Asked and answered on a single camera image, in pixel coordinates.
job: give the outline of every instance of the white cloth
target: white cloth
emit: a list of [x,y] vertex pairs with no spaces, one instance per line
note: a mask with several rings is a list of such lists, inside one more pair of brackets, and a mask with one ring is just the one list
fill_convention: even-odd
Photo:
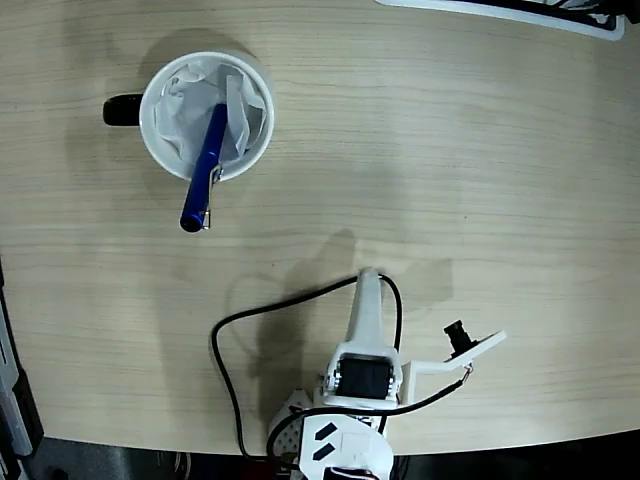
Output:
[[156,131],[183,161],[195,165],[219,103],[227,104],[228,114],[220,160],[236,160],[260,136],[266,106],[246,73],[218,60],[193,60],[171,76],[155,105]]

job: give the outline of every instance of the floor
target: floor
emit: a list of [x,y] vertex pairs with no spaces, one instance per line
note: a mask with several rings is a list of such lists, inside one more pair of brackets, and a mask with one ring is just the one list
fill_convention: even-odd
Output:
[[[392,480],[636,478],[637,445],[640,431],[527,448],[397,457]],[[33,480],[185,480],[187,468],[189,480],[276,478],[271,467],[241,457],[194,454],[189,466],[185,454],[176,457],[45,438],[27,467]]]

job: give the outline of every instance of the wire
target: wire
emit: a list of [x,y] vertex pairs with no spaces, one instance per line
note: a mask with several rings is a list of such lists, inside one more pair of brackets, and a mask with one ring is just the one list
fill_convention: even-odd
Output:
[[[393,296],[394,296],[394,299],[395,299],[395,302],[396,302],[396,331],[395,331],[395,335],[394,335],[393,346],[394,346],[394,348],[396,350],[399,351],[400,350],[400,340],[401,340],[401,337],[402,337],[402,299],[400,297],[400,290],[398,289],[397,285],[393,282],[393,280],[391,280],[391,278],[389,278],[388,276],[386,276],[384,274],[379,274],[379,276],[380,276],[380,279],[382,281],[384,281],[387,285],[389,285],[389,288],[393,292]],[[213,327],[213,329],[211,330],[211,349],[213,350],[213,355],[215,357],[215,360],[216,360],[216,363],[218,365],[218,368],[220,369],[220,374],[222,375],[222,379],[224,380],[224,384],[227,387],[227,392],[229,393],[229,398],[231,399],[231,404],[233,406],[233,414],[234,414],[234,417],[235,417],[235,424],[236,424],[236,436],[237,436],[237,439],[238,439],[238,448],[240,449],[240,453],[242,454],[242,456],[244,458],[246,458],[247,460],[251,460],[251,461],[255,461],[255,462],[264,462],[265,461],[264,458],[262,458],[260,456],[249,454],[249,452],[247,452],[247,449],[245,447],[245,444],[244,444],[244,433],[243,433],[243,429],[242,429],[242,414],[240,412],[240,404],[238,403],[238,397],[236,395],[235,389],[233,388],[233,384],[231,382],[231,377],[229,376],[229,372],[227,371],[227,368],[224,365],[224,361],[222,360],[222,355],[220,354],[220,346],[218,345],[218,334],[220,333],[220,330],[225,325],[228,325],[231,322],[234,322],[236,320],[240,320],[242,318],[252,317],[252,316],[255,316],[255,315],[261,315],[261,314],[264,314],[264,313],[273,312],[275,310],[282,310],[284,308],[292,307],[294,305],[299,305],[301,303],[308,302],[310,300],[315,300],[318,297],[322,297],[323,295],[327,295],[327,294],[329,294],[331,292],[334,292],[335,290],[338,290],[340,288],[343,288],[343,287],[346,287],[348,285],[351,285],[351,284],[355,283],[357,280],[358,280],[357,276],[345,278],[344,280],[340,280],[339,282],[336,282],[336,283],[334,283],[332,285],[329,285],[327,287],[321,288],[319,290],[315,290],[315,291],[312,291],[312,292],[304,293],[302,295],[298,295],[296,297],[293,297],[293,298],[290,298],[290,299],[287,299],[287,300],[283,300],[281,302],[274,303],[272,305],[266,305],[264,307],[252,308],[250,310],[245,310],[244,312],[239,312],[239,313],[236,313],[234,315],[230,315],[229,317],[226,317],[226,318],[220,320]],[[386,425],[386,417],[383,417],[381,422],[380,422],[380,427],[379,427],[378,431],[383,432],[385,425]],[[272,454],[271,456],[276,459],[277,463],[280,462],[280,459],[278,457],[276,457],[275,454]]]
[[296,420],[300,418],[306,418],[306,417],[315,417],[317,415],[353,415],[353,416],[369,416],[369,417],[377,417],[377,416],[395,417],[398,415],[404,415],[405,413],[415,412],[416,410],[419,410],[428,405],[431,405],[432,403],[437,402],[441,398],[444,398],[447,395],[450,395],[451,393],[455,392],[458,388],[464,385],[463,378],[452,383],[448,387],[443,388],[442,390],[431,395],[430,397],[425,398],[424,400],[420,400],[419,402],[416,402],[412,405],[396,408],[395,410],[363,410],[358,408],[346,408],[346,407],[321,407],[321,408],[310,408],[308,410],[301,410],[283,419],[271,431],[271,433],[269,434],[269,438],[267,439],[267,456],[271,461],[275,462],[282,468],[286,468],[289,470],[299,470],[298,465],[294,463],[284,462],[281,458],[277,457],[273,451],[278,435],[280,435],[280,433],[282,433],[282,431],[285,428],[287,428],[291,423],[295,422]]

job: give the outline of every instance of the mug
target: mug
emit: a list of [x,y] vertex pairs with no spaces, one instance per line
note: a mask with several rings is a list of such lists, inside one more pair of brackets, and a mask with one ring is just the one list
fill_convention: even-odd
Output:
[[266,118],[260,136],[251,149],[240,158],[225,162],[219,181],[230,180],[246,172],[262,156],[271,141],[275,126],[274,89],[264,67],[251,55],[236,50],[194,52],[176,58],[160,69],[144,93],[118,95],[104,103],[102,117],[107,125],[138,126],[147,150],[166,171],[184,180],[191,180],[194,165],[183,161],[178,150],[155,132],[154,107],[171,76],[190,61],[213,58],[243,71],[257,87],[266,107]]

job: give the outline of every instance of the wood grain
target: wood grain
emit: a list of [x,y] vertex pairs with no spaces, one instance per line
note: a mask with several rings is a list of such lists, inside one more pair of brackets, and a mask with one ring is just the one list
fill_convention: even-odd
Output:
[[[458,318],[510,334],[459,393],[390,422],[396,453],[640,428],[637,32],[370,0],[5,0],[0,249],[47,434],[237,452],[212,325],[364,266],[401,287],[405,361],[446,358]],[[271,72],[276,132],[189,236],[186,184],[101,106],[230,46]],[[323,370],[352,294],[223,334],[252,451]]]

